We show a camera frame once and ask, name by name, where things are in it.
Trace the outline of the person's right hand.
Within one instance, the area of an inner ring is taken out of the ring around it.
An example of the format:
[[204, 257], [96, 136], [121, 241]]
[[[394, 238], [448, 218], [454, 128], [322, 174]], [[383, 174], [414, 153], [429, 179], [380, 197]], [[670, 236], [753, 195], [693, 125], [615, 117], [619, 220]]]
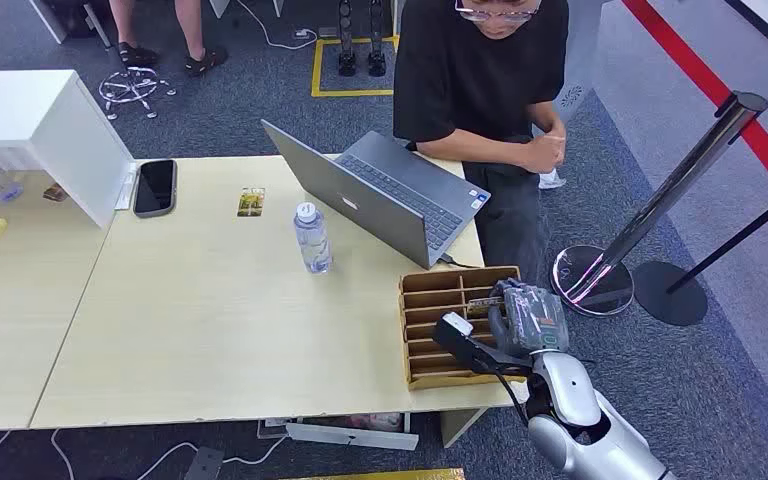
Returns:
[[543, 135], [524, 145], [523, 167], [533, 173], [548, 174], [561, 165], [566, 154], [566, 138]]

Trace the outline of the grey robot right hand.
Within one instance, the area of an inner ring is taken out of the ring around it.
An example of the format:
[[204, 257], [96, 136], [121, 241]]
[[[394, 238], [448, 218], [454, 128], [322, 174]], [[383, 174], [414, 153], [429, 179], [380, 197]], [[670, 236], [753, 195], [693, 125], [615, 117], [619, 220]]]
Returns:
[[491, 333], [499, 350], [525, 358], [537, 351], [569, 349], [568, 324], [558, 296], [514, 278], [497, 281], [490, 296], [501, 298], [499, 304], [488, 308]]

